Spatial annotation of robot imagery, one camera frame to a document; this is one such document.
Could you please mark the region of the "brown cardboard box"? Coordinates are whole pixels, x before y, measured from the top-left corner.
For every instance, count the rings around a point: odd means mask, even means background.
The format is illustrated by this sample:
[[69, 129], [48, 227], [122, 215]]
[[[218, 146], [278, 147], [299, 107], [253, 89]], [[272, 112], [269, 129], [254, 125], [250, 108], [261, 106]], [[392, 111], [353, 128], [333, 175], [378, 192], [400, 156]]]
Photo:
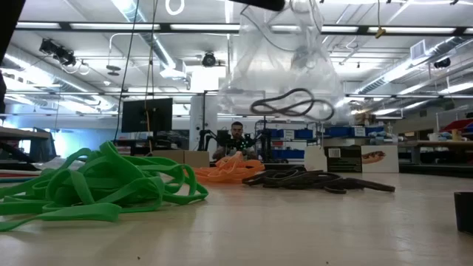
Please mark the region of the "brown cardboard box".
[[210, 166], [209, 153], [207, 151], [189, 150], [155, 150], [154, 157], [165, 157], [177, 163], [190, 165], [193, 168], [206, 168]]

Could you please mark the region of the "orange rubber bands pile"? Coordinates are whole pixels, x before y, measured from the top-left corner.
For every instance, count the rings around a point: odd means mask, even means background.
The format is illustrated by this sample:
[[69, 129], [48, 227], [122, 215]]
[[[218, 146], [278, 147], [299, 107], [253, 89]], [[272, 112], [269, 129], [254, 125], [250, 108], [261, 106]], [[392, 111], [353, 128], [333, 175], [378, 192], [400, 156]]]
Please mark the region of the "orange rubber bands pile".
[[253, 177], [265, 170], [264, 164], [259, 160], [245, 159], [241, 151], [232, 156], [218, 160], [214, 167], [191, 167], [197, 182], [201, 184], [210, 183], [237, 183], [241, 184], [243, 179]]

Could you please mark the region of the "black beam with light strips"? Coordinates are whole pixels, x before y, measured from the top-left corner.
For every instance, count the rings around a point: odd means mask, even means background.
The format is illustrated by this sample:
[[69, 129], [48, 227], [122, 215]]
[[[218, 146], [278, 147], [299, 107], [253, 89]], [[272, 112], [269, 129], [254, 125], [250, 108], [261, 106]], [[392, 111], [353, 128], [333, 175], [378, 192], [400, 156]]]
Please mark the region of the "black beam with light strips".
[[[385, 36], [429, 36], [429, 37], [473, 37], [473, 27], [415, 27], [383, 26]], [[17, 30], [23, 31], [62, 31], [85, 33], [210, 33], [237, 34], [244, 27], [239, 24], [184, 24], [184, 23], [138, 23], [131, 22], [72, 22], [72, 21], [20, 21]], [[367, 35], [374, 36], [376, 26], [325, 24], [321, 27], [322, 35]]]

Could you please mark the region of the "black computer monitor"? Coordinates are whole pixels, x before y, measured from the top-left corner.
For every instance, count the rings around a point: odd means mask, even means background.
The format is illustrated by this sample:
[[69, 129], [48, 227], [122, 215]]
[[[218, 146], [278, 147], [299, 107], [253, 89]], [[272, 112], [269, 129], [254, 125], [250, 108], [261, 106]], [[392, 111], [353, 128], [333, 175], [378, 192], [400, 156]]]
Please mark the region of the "black computer monitor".
[[123, 103], [121, 131], [161, 132], [172, 130], [173, 99], [147, 99]]

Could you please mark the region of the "red object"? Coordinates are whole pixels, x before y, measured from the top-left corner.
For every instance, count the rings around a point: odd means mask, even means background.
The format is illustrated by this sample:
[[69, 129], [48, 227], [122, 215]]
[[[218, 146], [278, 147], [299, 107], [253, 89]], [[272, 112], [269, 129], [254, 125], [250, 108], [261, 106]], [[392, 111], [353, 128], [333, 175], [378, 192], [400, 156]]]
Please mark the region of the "red object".
[[469, 129], [473, 130], [473, 118], [455, 120], [443, 127], [440, 132], [451, 132], [458, 130], [459, 132], [467, 132]]

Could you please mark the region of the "wooden desk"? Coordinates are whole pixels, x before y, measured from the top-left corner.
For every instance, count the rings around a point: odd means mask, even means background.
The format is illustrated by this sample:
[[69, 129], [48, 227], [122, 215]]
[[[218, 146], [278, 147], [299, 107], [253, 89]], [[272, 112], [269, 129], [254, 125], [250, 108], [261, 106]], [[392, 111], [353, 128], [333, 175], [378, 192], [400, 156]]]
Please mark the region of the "wooden desk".
[[[30, 141], [27, 153], [16, 147], [23, 140]], [[0, 160], [2, 154], [25, 163], [45, 163], [57, 157], [52, 134], [36, 127], [25, 131], [0, 126]]]

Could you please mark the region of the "wooden workbench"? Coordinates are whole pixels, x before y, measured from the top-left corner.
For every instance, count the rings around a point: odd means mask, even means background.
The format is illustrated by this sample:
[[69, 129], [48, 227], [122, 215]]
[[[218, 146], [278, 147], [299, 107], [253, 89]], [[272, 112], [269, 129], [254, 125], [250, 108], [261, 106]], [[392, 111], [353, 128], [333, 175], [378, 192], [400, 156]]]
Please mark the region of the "wooden workbench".
[[449, 149], [473, 151], [473, 141], [409, 140], [398, 143], [398, 148], [410, 148], [411, 162], [415, 165], [421, 164], [422, 147], [447, 147]]

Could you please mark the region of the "person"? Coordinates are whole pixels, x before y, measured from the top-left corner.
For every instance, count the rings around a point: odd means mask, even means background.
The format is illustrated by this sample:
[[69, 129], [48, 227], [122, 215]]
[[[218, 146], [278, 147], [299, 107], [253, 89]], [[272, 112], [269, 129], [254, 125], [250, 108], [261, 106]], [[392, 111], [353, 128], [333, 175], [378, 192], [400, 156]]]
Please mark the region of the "person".
[[240, 122], [233, 122], [231, 124], [231, 140], [227, 146], [219, 146], [217, 150], [212, 154], [213, 160], [221, 160], [226, 156], [233, 156], [237, 151], [241, 151], [241, 148], [238, 148], [237, 145], [241, 143], [241, 140], [244, 138], [243, 135], [243, 124]]

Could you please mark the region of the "black rubber bands pile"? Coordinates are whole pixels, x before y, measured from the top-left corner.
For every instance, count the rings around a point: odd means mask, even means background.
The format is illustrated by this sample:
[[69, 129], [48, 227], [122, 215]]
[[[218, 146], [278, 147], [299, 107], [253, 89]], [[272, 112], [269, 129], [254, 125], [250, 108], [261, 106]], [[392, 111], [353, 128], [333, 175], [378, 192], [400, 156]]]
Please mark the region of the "black rubber bands pile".
[[285, 188], [291, 190], [320, 189], [331, 194], [346, 194], [349, 190], [365, 188], [394, 193], [395, 187], [352, 177], [316, 170], [306, 171], [302, 167], [287, 171], [267, 170], [242, 179], [244, 185], [261, 185], [263, 188]]

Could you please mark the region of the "thin black rig frame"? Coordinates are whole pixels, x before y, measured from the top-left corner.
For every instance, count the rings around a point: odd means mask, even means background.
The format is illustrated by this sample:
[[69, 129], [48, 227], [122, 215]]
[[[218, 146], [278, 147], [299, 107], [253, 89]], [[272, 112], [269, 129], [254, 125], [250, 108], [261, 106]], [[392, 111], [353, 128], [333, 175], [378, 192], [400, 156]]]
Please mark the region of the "thin black rig frame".
[[[207, 95], [216, 95], [217, 93], [218, 93], [218, 90], [204, 90], [203, 93], [202, 93], [203, 121], [202, 121], [202, 128], [200, 130], [205, 130], [206, 129], [206, 121], [205, 121], [206, 96]], [[263, 129], [266, 129], [266, 124], [267, 124], [267, 117], [266, 116], [263, 117], [262, 122], [263, 122]], [[254, 138], [249, 138], [247, 143], [252, 144], [253, 146], [255, 146], [257, 141], [258, 140], [256, 140], [255, 137], [254, 137]]]

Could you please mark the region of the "yellow hanging tag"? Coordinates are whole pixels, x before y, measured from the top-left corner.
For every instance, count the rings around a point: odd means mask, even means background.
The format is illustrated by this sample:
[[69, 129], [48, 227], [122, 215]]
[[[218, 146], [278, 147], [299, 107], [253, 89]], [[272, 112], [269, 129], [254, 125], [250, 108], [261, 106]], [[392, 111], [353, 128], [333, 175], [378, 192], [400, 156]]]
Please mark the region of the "yellow hanging tag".
[[386, 33], [386, 30], [381, 26], [381, 0], [377, 0], [377, 31], [375, 38], [380, 38], [383, 34]]

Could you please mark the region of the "blue storage bin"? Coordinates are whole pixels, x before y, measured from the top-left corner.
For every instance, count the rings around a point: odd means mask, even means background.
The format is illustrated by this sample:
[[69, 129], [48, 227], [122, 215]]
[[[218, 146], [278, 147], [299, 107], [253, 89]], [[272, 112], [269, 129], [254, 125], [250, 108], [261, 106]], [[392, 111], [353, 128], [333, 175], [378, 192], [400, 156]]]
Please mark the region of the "blue storage bin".
[[262, 140], [265, 137], [272, 140], [285, 141], [316, 139], [313, 130], [309, 129], [258, 129], [256, 131], [256, 140]]
[[383, 132], [384, 127], [333, 126], [324, 130], [325, 137], [368, 137], [373, 132]]
[[304, 150], [292, 150], [292, 149], [273, 150], [272, 156], [274, 159], [278, 159], [278, 160], [288, 160], [288, 159], [302, 160], [304, 158]]

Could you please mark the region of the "green rubber bands pile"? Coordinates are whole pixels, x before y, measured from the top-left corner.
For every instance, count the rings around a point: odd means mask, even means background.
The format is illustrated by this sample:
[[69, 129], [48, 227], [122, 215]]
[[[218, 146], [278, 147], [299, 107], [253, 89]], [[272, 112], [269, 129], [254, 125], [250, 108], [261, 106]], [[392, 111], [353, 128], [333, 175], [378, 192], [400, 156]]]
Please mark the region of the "green rubber bands pile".
[[[85, 164], [72, 170], [74, 160]], [[36, 219], [114, 222], [122, 213], [156, 211], [165, 202], [187, 205], [207, 196], [191, 166], [164, 157], [125, 156], [105, 142], [97, 151], [78, 150], [60, 168], [0, 188], [0, 232]]]

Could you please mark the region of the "black object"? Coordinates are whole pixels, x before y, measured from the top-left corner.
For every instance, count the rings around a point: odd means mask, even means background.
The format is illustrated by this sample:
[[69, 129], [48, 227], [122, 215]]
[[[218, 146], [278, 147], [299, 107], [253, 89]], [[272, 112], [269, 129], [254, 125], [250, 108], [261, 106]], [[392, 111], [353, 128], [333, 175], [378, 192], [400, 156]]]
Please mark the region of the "black object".
[[454, 192], [457, 230], [473, 236], [473, 192]]

